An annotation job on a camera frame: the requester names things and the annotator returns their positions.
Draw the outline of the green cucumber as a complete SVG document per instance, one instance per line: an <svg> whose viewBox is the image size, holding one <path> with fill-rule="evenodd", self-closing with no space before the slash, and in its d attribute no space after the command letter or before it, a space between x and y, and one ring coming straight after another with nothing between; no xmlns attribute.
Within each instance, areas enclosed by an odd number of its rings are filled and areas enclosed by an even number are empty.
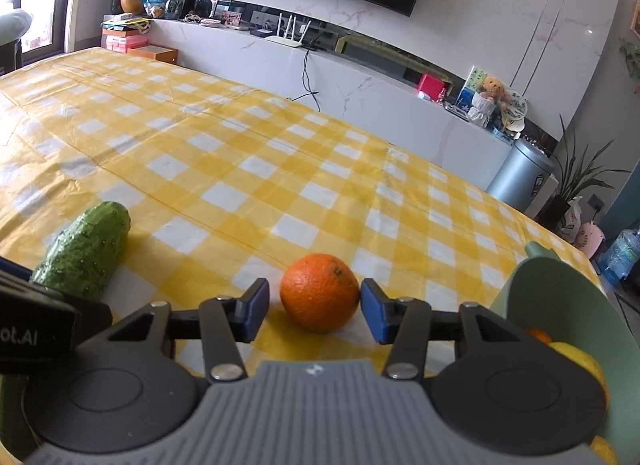
<svg viewBox="0 0 640 465"><path fill-rule="evenodd" d="M88 208L58 234L29 281L100 301L125 251L130 224L121 203L108 200Z"/></svg>

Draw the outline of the large orange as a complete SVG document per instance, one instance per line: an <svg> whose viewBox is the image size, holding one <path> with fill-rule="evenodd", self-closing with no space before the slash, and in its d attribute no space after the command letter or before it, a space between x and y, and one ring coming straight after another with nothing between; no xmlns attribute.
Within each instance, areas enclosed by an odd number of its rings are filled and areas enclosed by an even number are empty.
<svg viewBox="0 0 640 465"><path fill-rule="evenodd" d="M302 329L331 333L355 314L360 288L355 274L340 258L309 254L283 274L280 300L288 316Z"/></svg>

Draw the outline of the yellow checkered tablecloth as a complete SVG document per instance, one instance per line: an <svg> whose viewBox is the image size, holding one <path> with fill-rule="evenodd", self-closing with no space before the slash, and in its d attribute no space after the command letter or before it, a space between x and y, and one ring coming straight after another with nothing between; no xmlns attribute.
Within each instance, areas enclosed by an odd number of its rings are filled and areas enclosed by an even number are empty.
<svg viewBox="0 0 640 465"><path fill-rule="evenodd" d="M425 160L274 95L85 50L1 81L1 251L36 263L87 207L130 214L107 300L192 306L328 253L388 291L489 300L556 238Z"/></svg>

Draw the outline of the orange in bowl left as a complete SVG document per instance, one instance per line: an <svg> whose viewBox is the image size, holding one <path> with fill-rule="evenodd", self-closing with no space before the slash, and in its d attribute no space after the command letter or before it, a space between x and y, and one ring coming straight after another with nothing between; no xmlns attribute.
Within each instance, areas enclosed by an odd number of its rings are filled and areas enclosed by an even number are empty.
<svg viewBox="0 0 640 465"><path fill-rule="evenodd" d="M536 338L537 341L541 341L545 345L550 345L552 343L551 336L543 329L537 329L537 327L529 327L528 329L526 329L526 332L529 333L530 336Z"/></svg>

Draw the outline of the green bowl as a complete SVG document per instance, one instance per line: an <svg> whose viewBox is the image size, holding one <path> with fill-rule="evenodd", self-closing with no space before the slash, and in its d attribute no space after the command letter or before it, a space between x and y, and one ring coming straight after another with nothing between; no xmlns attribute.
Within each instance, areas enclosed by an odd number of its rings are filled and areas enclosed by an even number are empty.
<svg viewBox="0 0 640 465"><path fill-rule="evenodd" d="M601 365L610 403L598 434L621 464L639 462L639 346L599 287L537 242L513 270L490 310L522 329L542 329Z"/></svg>

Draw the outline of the silver pedal trash bin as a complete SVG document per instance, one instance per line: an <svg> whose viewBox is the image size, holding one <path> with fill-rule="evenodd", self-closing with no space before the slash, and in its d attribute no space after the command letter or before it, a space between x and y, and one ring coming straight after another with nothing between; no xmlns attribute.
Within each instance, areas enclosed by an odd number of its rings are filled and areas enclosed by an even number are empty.
<svg viewBox="0 0 640 465"><path fill-rule="evenodd" d="M506 160L486 188L486 193L524 212L553 170L544 151L529 142L516 141Z"/></svg>

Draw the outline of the large yellow-green pear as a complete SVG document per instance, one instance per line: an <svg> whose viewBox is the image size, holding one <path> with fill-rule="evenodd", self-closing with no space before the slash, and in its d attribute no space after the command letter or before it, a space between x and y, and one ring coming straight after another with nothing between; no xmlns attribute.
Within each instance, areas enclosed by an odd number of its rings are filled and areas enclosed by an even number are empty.
<svg viewBox="0 0 640 465"><path fill-rule="evenodd" d="M561 353L561 355L564 355L565 358L572 360L596 378L597 382L603 389L605 405L607 407L610 405L610 389L608 389L608 383L606 382L603 367L601 367L600 363L596 359L584 350L573 345L563 343L563 341L552 341L552 343L549 344L549 347Z"/></svg>

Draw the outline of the white marble tv cabinet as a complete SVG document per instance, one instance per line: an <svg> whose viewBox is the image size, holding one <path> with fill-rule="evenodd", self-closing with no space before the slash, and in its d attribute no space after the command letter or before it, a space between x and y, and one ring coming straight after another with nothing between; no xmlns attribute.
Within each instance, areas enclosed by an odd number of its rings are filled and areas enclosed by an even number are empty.
<svg viewBox="0 0 640 465"><path fill-rule="evenodd" d="M281 98L296 99L487 188L511 147L416 90L337 55L289 48L228 28L156 21L150 41L178 63Z"/></svg>

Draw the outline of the blue water jug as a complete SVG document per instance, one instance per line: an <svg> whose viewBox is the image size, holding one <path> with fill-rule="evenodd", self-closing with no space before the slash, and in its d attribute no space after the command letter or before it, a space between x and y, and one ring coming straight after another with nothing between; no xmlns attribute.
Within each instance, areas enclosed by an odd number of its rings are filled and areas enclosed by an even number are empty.
<svg viewBox="0 0 640 465"><path fill-rule="evenodd" d="M613 285L628 277L640 254L639 229L626 229L602 254L598 263L604 277Z"/></svg>

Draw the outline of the red box on cabinet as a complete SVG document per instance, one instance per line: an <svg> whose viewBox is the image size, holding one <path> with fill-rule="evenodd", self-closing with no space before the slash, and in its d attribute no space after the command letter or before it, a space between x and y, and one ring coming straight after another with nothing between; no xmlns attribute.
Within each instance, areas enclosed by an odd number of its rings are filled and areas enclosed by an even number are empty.
<svg viewBox="0 0 640 465"><path fill-rule="evenodd" d="M418 97L433 102L442 101L447 92L446 84L430 74L423 74L418 84Z"/></svg>

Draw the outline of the teddy bear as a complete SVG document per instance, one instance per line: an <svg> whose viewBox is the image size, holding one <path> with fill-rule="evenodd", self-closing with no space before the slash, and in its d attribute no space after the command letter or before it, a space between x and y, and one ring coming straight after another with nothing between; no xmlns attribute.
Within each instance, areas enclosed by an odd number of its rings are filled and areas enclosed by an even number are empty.
<svg viewBox="0 0 640 465"><path fill-rule="evenodd" d="M506 86L497 77L486 75L477 86L477 92L486 100L491 100L496 105L509 104L511 97L506 92Z"/></svg>

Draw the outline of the orange cardboard box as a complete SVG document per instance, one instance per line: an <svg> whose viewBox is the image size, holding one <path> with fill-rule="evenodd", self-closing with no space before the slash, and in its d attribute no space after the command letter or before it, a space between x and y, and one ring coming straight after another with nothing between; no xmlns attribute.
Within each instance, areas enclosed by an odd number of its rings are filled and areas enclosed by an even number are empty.
<svg viewBox="0 0 640 465"><path fill-rule="evenodd" d="M140 56L140 58L150 58L154 61L176 64L178 58L178 50L173 48L165 48L148 44L140 48L131 48L127 50L129 55Z"/></svg>

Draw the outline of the white wifi router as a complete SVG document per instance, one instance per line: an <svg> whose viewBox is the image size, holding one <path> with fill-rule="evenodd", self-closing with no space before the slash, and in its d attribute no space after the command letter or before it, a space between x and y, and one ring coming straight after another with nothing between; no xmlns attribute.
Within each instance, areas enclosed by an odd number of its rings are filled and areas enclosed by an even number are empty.
<svg viewBox="0 0 640 465"><path fill-rule="evenodd" d="M266 40L289 48L300 48L310 29L310 25L311 20L299 20L294 14L291 14L285 20L283 15L280 14L276 33L268 36Z"/></svg>

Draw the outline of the pink box stack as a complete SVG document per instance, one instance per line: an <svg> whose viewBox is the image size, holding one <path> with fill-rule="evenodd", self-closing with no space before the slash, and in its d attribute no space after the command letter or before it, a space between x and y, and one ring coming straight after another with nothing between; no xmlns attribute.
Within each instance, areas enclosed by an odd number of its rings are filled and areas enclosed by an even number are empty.
<svg viewBox="0 0 640 465"><path fill-rule="evenodd" d="M147 35L133 29L103 29L101 44L106 50L127 53L131 49L147 46L149 38Z"/></svg>

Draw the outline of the hanging ivy plant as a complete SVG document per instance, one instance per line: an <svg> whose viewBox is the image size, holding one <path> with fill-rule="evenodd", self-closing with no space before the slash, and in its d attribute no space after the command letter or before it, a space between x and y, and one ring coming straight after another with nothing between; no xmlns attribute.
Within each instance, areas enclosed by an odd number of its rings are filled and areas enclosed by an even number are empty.
<svg viewBox="0 0 640 465"><path fill-rule="evenodd" d="M624 57L628 75L635 81L640 80L640 47L626 38L620 38L618 50Z"/></svg>

